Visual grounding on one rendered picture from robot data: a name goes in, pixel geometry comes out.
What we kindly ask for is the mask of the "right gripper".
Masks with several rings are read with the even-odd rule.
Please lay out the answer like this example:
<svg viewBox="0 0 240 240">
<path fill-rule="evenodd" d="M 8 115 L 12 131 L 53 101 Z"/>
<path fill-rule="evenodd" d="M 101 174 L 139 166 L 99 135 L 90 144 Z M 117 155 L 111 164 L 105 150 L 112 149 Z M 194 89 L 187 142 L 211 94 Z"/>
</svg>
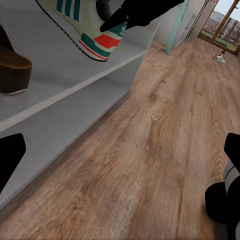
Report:
<svg viewBox="0 0 240 240">
<path fill-rule="evenodd" d="M 168 11 L 163 0 L 125 0 L 112 16 L 100 27 L 103 33 L 124 22 L 126 30 L 134 26 L 145 27 Z"/>
</svg>

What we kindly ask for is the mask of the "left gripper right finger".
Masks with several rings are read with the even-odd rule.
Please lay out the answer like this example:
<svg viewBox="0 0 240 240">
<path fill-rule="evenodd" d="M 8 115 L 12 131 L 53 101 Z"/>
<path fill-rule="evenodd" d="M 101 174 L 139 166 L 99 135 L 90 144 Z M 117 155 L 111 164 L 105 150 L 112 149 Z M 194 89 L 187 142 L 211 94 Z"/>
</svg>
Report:
<svg viewBox="0 0 240 240">
<path fill-rule="evenodd" d="M 224 151 L 240 173 L 240 135 L 236 133 L 228 133 Z"/>
</svg>

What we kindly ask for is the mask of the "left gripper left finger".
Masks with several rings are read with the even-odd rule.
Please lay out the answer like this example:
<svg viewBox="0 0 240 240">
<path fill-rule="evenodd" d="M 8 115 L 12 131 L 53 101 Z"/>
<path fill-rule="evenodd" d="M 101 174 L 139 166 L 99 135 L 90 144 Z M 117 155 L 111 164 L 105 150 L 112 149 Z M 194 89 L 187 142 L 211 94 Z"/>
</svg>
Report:
<svg viewBox="0 0 240 240">
<path fill-rule="evenodd" d="M 26 152 L 24 136 L 21 133 L 0 138 L 0 193 Z"/>
</svg>

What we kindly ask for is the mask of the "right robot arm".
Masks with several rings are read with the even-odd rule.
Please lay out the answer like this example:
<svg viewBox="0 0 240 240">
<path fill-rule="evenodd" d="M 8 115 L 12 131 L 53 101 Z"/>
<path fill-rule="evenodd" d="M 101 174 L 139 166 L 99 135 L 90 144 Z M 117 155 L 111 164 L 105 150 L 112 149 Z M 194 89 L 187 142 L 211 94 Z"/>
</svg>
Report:
<svg viewBox="0 0 240 240">
<path fill-rule="evenodd" d="M 100 27 L 103 33 L 124 22 L 126 30 L 134 26 L 145 27 L 168 10 L 182 4 L 185 0 L 125 0 L 112 16 Z"/>
</svg>

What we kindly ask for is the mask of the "sandal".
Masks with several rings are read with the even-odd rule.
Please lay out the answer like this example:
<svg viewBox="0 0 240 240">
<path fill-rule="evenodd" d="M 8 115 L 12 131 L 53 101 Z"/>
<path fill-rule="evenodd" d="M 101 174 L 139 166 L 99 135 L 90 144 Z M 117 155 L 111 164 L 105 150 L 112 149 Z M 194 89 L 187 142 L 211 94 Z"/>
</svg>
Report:
<svg viewBox="0 0 240 240">
<path fill-rule="evenodd" d="M 26 91 L 31 72 L 32 62 L 14 51 L 0 24 L 0 93 L 15 95 Z"/>
</svg>

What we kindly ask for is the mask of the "gym shoe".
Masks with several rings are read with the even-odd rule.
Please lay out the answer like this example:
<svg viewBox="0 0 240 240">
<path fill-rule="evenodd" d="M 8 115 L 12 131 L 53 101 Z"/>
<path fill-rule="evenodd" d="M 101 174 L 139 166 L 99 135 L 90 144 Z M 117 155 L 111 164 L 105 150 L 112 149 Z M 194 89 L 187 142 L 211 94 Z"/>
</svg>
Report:
<svg viewBox="0 0 240 240">
<path fill-rule="evenodd" d="M 57 26 L 67 33 L 90 59 L 107 62 L 121 41 L 128 22 L 101 32 L 101 26 L 112 16 L 112 0 L 35 0 Z"/>
<path fill-rule="evenodd" d="M 222 57 L 222 54 L 215 54 L 215 56 L 213 57 L 215 60 L 217 60 L 218 62 L 221 62 L 221 63 L 225 63 L 226 61 L 223 59 Z"/>
</svg>

